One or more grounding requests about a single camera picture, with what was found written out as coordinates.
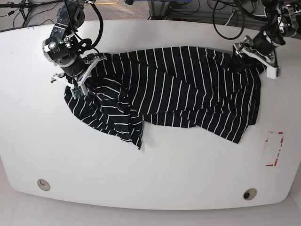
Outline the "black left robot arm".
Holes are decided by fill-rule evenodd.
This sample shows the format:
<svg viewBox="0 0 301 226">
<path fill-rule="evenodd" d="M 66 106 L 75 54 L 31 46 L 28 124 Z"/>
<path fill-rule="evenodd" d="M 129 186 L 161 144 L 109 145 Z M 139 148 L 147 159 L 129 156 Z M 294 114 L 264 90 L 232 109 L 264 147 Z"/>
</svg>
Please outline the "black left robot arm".
<svg viewBox="0 0 301 226">
<path fill-rule="evenodd" d="M 233 45 L 230 69 L 240 72 L 253 68 L 257 63 L 266 66 L 267 77 L 280 75 L 276 48 L 285 45 L 284 38 L 297 34 L 299 24 L 292 0 L 263 0 L 266 24 L 259 33 Z"/>
</svg>

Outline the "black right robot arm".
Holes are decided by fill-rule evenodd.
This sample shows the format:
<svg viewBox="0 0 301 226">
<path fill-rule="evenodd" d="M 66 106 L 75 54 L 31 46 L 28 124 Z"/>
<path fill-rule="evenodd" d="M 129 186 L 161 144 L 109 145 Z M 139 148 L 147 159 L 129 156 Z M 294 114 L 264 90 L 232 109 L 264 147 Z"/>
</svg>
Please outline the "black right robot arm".
<svg viewBox="0 0 301 226">
<path fill-rule="evenodd" d="M 77 35 L 78 28 L 85 20 L 86 4 L 92 6 L 100 22 L 95 41 Z M 77 99 L 88 94 L 86 80 L 92 76 L 92 70 L 97 64 L 106 59 L 96 49 L 103 34 L 103 18 L 94 0 L 65 0 L 56 18 L 50 37 L 43 41 L 43 54 L 48 61 L 63 70 L 53 75 L 51 82 L 63 82 L 70 88 L 73 98 Z"/>
</svg>

